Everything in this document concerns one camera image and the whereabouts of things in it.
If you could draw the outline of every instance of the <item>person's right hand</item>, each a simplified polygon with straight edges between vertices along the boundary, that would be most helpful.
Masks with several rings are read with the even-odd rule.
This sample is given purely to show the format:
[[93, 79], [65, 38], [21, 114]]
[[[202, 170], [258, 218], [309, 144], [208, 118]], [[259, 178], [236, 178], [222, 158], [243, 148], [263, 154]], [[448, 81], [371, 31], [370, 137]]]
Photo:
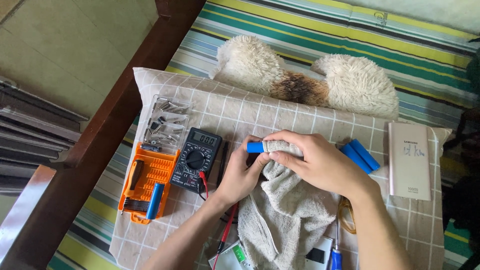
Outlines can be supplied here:
[[301, 135], [282, 130], [264, 140], [285, 140], [295, 144], [303, 152], [304, 161], [282, 151], [271, 152], [270, 158], [320, 189], [347, 198], [361, 190], [380, 193], [378, 184], [372, 178], [320, 134]]

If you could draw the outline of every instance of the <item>hand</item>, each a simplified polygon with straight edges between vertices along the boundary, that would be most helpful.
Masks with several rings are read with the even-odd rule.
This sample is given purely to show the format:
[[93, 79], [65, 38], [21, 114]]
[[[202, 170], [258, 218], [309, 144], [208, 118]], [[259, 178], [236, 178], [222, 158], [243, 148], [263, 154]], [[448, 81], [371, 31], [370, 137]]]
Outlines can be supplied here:
[[359, 189], [380, 193], [373, 179], [320, 134], [301, 135], [282, 130], [268, 135], [264, 140], [285, 140], [295, 144], [303, 152], [304, 161], [282, 151], [271, 152], [270, 158], [320, 189], [347, 198], [354, 196]]
[[262, 169], [270, 161], [268, 153], [261, 153], [250, 167], [247, 166], [247, 143], [260, 141], [261, 138], [248, 135], [242, 145], [232, 152], [222, 183], [214, 193], [227, 204], [233, 205], [252, 192]]

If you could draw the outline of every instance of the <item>digital multimeter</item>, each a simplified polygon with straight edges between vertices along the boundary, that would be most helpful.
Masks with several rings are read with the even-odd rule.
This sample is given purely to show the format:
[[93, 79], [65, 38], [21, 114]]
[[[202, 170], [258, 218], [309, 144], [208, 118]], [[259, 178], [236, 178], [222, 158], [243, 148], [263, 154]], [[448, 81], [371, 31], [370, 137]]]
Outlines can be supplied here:
[[195, 193], [203, 192], [204, 185], [199, 173], [205, 172], [208, 178], [221, 144], [222, 137], [191, 128], [170, 178], [170, 184]]

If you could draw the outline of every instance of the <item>wooden rail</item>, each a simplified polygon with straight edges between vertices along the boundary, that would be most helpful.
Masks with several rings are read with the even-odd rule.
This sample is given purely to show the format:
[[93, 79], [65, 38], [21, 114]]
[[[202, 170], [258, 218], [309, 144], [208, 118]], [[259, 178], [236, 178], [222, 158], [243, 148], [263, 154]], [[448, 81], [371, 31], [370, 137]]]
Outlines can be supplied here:
[[44, 270], [142, 107], [132, 67], [164, 70], [205, 0], [156, 0], [159, 19], [65, 162], [41, 165], [0, 226], [0, 269]]

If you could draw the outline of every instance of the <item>power bank casing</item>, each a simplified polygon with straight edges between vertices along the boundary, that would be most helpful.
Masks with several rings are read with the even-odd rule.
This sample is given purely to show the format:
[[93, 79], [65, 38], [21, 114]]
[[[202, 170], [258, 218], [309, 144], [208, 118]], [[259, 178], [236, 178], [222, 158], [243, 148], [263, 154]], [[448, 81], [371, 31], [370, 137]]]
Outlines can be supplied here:
[[389, 123], [390, 195], [432, 200], [427, 127]]

